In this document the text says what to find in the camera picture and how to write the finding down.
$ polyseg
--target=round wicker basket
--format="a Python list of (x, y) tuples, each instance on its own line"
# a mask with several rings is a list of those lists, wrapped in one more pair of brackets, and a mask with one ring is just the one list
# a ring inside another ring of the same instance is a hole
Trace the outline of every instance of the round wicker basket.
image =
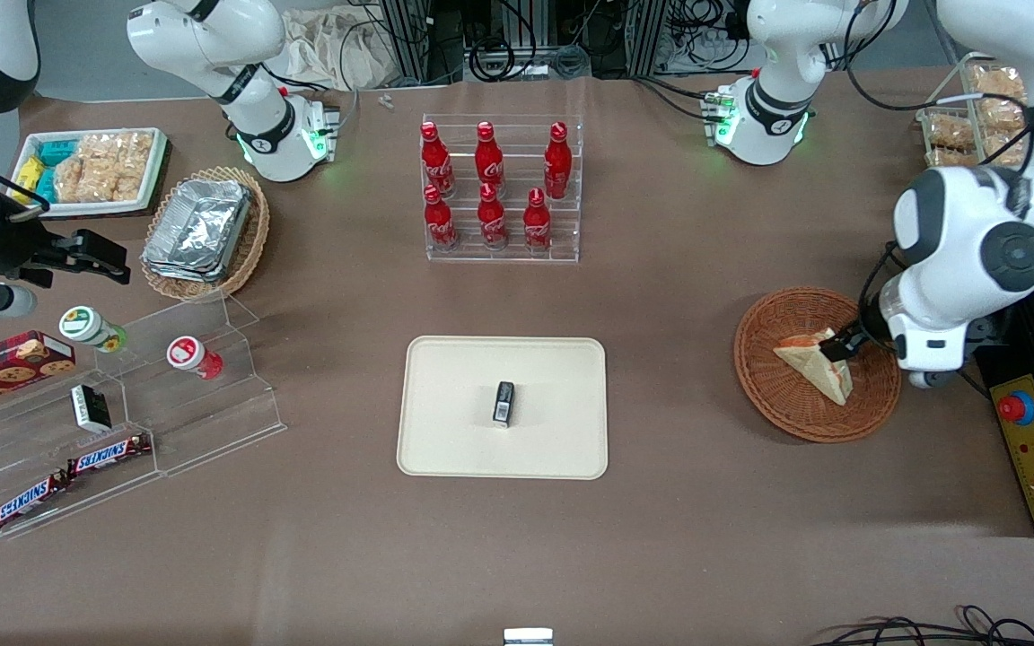
[[(270, 205), (266, 202), (266, 194), (262, 192), (262, 187), (258, 187), (257, 180), (237, 167), (207, 168), (207, 171), (190, 175), (183, 181), (186, 180), (233, 180), (238, 181), (244, 187), (249, 187), (250, 191), (254, 193), (253, 199), (249, 204), (249, 212), (246, 213), (246, 224), (242, 226), (242, 236), (238, 238), (238, 247), (235, 249), (234, 257), (230, 260), (230, 271), (226, 273), (226, 277), (218, 282), (181, 281), (178, 278), (166, 278), (163, 275), (154, 274), (146, 266), (146, 263), (143, 263), (143, 274), (146, 275), (146, 280), (151, 283), (151, 287), (154, 287), (157, 294), (180, 300), (208, 295), (214, 289), (221, 289), (226, 295), (233, 295), (241, 289), (250, 274), (254, 273), (257, 262), (262, 259), (262, 249), (266, 247), (266, 236), (270, 233)], [(147, 241), (154, 235), (154, 229), (161, 220), (161, 213), (164, 212), (170, 197), (174, 196), (178, 187), (181, 187), (181, 181), (170, 189), (168, 195), (159, 202), (149, 232), (146, 234)]]
[(880, 428), (900, 400), (894, 357), (866, 343), (848, 361), (853, 392), (837, 405), (772, 352), (781, 339), (835, 329), (856, 316), (856, 303), (830, 289), (772, 291), (746, 312), (736, 328), (733, 363), (741, 388), (768, 418), (793, 436), (820, 442), (850, 441)]

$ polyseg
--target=bread slice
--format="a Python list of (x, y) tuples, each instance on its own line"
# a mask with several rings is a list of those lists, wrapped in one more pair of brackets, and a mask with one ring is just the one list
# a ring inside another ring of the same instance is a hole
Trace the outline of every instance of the bread slice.
[(812, 335), (797, 335), (781, 340), (772, 351), (791, 365), (800, 375), (816, 386), (825, 397), (838, 405), (848, 404), (848, 396), (853, 392), (853, 375), (848, 371), (847, 361), (828, 361), (820, 351), (820, 342), (835, 336), (828, 328)]

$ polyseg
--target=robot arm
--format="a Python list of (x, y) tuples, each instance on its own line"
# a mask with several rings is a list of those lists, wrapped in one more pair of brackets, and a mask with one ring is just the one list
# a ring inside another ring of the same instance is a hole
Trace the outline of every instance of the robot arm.
[(718, 105), (725, 106), (714, 115), (724, 120), (716, 144), (756, 165), (786, 158), (827, 71), (820, 45), (891, 29), (907, 7), (908, 0), (752, 0), (748, 29), (764, 45), (767, 63), (758, 76), (718, 90)]
[(126, 20), (147, 65), (185, 79), (221, 103), (246, 159), (273, 181), (298, 180), (327, 159), (322, 103), (284, 97), (262, 69), (282, 53), (282, 17), (268, 0), (165, 0)]
[[(939, 13), (952, 37), (1022, 72), (1034, 127), (1034, 5), (941, 0)], [(862, 328), (893, 339), (906, 371), (955, 371), (969, 324), (1034, 290), (1034, 152), (1021, 172), (929, 168), (900, 196), (893, 224), (910, 267), (871, 299)], [(861, 332), (846, 327), (825, 355), (848, 357)]]

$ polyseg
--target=coca-cola bottle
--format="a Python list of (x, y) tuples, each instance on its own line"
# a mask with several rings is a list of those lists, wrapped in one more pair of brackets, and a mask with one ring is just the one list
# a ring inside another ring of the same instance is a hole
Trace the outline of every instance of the coca-cola bottle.
[(483, 121), (477, 124), (477, 152), (473, 153), (477, 162), (477, 179), (481, 184), (492, 184), (497, 189), (497, 197), (506, 196), (505, 155), (493, 142), (493, 124)]
[(431, 121), (422, 124), (422, 163), (425, 177), (446, 197), (453, 194), (453, 159), (438, 136), (438, 127)]
[(449, 213), (449, 205), (442, 199), (442, 191), (432, 184), (425, 188), (425, 227), (430, 232), (433, 248), (439, 252), (452, 252), (457, 248), (453, 214)]
[(493, 184), (481, 184), (481, 202), (477, 205), (477, 218), (481, 220), (481, 237), (485, 238), (485, 248), (491, 252), (499, 252), (509, 245), (506, 208), (497, 201), (497, 188)]
[(545, 206), (545, 192), (530, 188), (525, 208), (525, 246), (535, 252), (549, 250), (549, 208)]
[(566, 122), (558, 121), (549, 127), (549, 148), (545, 150), (545, 191), (551, 201), (564, 199), (569, 189), (574, 152), (569, 150), (568, 135)]

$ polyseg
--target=brown table surface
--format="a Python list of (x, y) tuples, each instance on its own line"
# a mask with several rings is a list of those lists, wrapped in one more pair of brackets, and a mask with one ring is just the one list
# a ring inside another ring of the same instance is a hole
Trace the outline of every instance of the brown table surface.
[[(915, 101), (944, 71), (864, 76)], [(0, 643), (436, 646), (548, 625), (566, 645), (771, 645), (874, 615), (955, 624), (956, 604), (1034, 624), (1034, 539), (987, 402), (964, 383), (906, 386), (874, 436), (813, 445), (768, 425), (731, 368), (735, 324), (759, 296), (856, 294), (921, 171), (910, 114), (832, 76), (797, 150), (752, 167), (629, 82), (391, 94), (394, 112), (365, 95), (337, 163), (264, 184), (274, 224), (239, 297), (262, 316), (255, 364), (290, 429), (0, 541)], [(583, 113), (580, 265), (428, 263), (426, 112)], [(28, 132), (116, 126), (163, 128), (168, 185), (242, 165), (208, 99), (24, 109)], [(146, 225), (89, 223), (127, 244), (134, 267)], [(119, 321), (172, 303), (136, 269), (123, 289), (55, 282), (36, 314), (0, 320), (0, 339), (53, 330), (75, 303)], [(419, 335), (599, 339), (606, 474), (399, 472), (402, 369)]]

